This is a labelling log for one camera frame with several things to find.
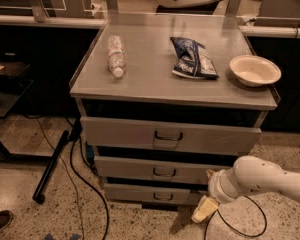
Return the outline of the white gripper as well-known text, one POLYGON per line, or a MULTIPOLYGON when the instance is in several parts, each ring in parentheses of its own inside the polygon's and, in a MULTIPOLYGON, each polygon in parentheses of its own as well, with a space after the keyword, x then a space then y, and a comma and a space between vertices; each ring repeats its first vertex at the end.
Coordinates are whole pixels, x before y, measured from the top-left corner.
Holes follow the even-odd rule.
POLYGON ((192 214, 192 221, 200 223, 211 216, 219 207, 235 201, 239 197, 238 184, 232 169, 206 170, 208 193, 210 197, 203 196, 192 214))

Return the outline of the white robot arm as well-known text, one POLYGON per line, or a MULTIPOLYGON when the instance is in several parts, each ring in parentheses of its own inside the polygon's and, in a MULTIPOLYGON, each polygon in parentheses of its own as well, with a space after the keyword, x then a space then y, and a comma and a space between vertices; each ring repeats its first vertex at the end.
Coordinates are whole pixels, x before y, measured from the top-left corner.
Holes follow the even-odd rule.
POLYGON ((200 223, 216 212, 221 204, 241 196, 278 193, 300 203, 300 173, 254 156, 238 158, 229 169, 208 170, 208 194, 199 201, 192 221, 200 223))

